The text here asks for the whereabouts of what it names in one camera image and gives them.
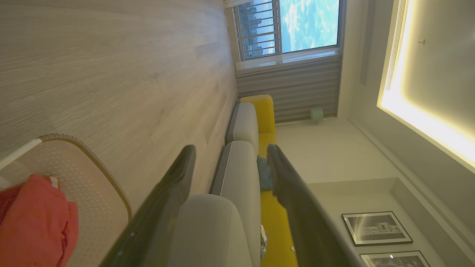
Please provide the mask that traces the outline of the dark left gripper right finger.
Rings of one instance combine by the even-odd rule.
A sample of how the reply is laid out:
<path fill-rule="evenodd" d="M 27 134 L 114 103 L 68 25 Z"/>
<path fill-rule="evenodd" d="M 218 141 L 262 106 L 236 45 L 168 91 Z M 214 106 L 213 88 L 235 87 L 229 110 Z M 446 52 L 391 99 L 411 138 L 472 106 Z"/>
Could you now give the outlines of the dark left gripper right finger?
<path fill-rule="evenodd" d="M 298 265 L 365 266 L 278 145 L 268 145 L 267 160 L 273 181 L 273 196 L 287 211 Z"/>

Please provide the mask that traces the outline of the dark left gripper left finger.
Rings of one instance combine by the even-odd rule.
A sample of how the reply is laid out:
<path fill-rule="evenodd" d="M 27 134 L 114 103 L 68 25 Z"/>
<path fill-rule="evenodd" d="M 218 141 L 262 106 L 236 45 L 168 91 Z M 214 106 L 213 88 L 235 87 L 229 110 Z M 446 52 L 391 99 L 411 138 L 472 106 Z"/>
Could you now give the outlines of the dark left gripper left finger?
<path fill-rule="evenodd" d="M 195 146 L 186 145 L 136 211 L 100 266 L 167 266 L 177 216 L 190 194 L 195 162 Z"/>

